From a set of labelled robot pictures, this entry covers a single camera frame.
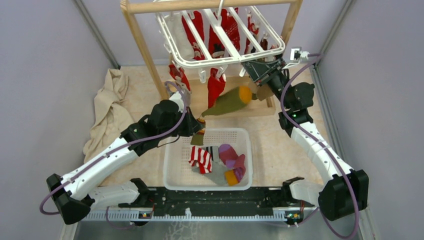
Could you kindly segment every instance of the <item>crumpled fabric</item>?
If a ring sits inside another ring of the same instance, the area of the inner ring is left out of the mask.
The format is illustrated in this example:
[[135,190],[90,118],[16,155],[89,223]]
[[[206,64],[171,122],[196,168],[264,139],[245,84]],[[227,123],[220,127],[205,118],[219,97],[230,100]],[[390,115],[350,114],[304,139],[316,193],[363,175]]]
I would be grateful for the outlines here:
[[84,145],[84,163],[91,160],[134,123],[128,110],[121,105],[128,89],[129,78],[118,69],[108,69],[104,86],[94,98],[95,123],[90,140]]

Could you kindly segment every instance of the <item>white wall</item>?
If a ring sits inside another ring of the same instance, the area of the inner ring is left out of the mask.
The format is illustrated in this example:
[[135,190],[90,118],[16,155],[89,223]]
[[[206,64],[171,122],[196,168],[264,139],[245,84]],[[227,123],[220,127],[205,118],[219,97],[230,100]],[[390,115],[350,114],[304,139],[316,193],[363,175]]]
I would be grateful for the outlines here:
[[424,239],[424,2],[358,0],[319,70],[381,239]]
[[83,162],[109,62],[70,0],[0,1],[0,31],[0,239],[57,239],[46,178]]
[[[152,0],[131,0],[131,3]],[[119,0],[83,0],[88,11],[120,65],[141,65],[143,58],[134,42],[127,22],[121,13]],[[319,52],[346,0],[304,0],[290,42],[287,46],[303,47],[305,51]],[[283,29],[288,4],[263,5],[258,7],[267,21],[279,34]],[[168,63],[163,47],[164,38],[153,13],[136,15],[152,58],[157,63]]]

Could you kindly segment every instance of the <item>floor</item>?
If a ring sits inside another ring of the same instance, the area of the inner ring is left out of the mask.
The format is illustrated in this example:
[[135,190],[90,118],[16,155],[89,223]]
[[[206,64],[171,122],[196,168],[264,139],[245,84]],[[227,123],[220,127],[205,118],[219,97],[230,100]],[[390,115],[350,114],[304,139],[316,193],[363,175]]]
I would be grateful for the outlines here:
[[[302,65],[290,69],[293,75]],[[171,77],[167,66],[157,66],[163,81]],[[129,77],[129,87],[122,105],[128,109],[133,119],[138,121],[149,114],[160,97],[145,66],[123,66],[121,70]],[[230,66],[227,76],[236,76],[240,66]],[[187,72],[194,78],[195,72]],[[310,72],[306,70],[295,81],[312,83]],[[303,149],[291,140],[278,122],[279,101],[275,99],[277,110],[274,115],[243,118],[211,119],[207,127],[238,127],[249,132],[253,156],[253,186],[281,186],[282,182],[294,177],[322,184],[321,177]],[[309,108],[318,130],[328,140],[317,96],[314,106]],[[165,148],[155,148],[131,164],[119,169],[102,183],[102,186],[121,184],[132,178],[141,178],[148,186],[163,186],[163,161]]]

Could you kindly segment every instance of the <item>white plastic bin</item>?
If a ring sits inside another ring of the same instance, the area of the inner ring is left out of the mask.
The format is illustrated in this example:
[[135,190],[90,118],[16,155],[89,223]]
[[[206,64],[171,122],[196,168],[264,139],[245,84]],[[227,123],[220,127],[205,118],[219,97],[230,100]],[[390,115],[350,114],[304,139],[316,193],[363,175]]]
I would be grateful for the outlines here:
[[192,171],[189,164],[192,146],[191,137],[181,137],[177,142],[167,144],[165,147],[165,159],[163,163],[163,183],[169,190],[180,191],[239,191],[246,190],[252,185],[252,146],[249,133],[243,128],[206,128],[203,145],[220,146],[231,145],[238,155],[246,156],[244,166],[246,173],[240,183],[228,185],[216,185],[213,181],[202,174]]

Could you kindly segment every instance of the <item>wooden pole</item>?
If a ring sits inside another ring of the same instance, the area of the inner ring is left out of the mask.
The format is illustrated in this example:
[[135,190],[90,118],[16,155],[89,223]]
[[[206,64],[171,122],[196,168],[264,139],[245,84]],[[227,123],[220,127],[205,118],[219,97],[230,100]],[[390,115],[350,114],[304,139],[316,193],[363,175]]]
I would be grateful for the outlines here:
[[164,84],[159,77],[158,70],[156,69],[155,63],[153,62],[152,55],[147,47],[145,38],[142,34],[142,30],[140,29],[139,23],[137,22],[136,17],[129,13],[128,6],[130,3],[128,0],[120,1],[120,9],[122,11],[123,16],[125,17],[126,22],[128,23],[129,29],[131,30],[132,36],[134,37],[135,43],[144,59],[144,62],[147,66],[147,69],[153,79],[154,84],[156,85],[157,90],[159,91],[160,98],[165,100],[169,98],[168,92],[165,89]]
[[[271,4],[294,4],[298,0],[224,0],[222,7],[244,7]],[[147,14],[182,10],[217,9],[220,0],[176,0],[131,3],[127,5],[129,14]]]
[[303,0],[296,0],[290,3],[287,16],[285,17],[284,26],[282,27],[281,37],[285,45],[289,43],[290,35],[292,35],[293,27],[298,18],[299,10],[301,9]]

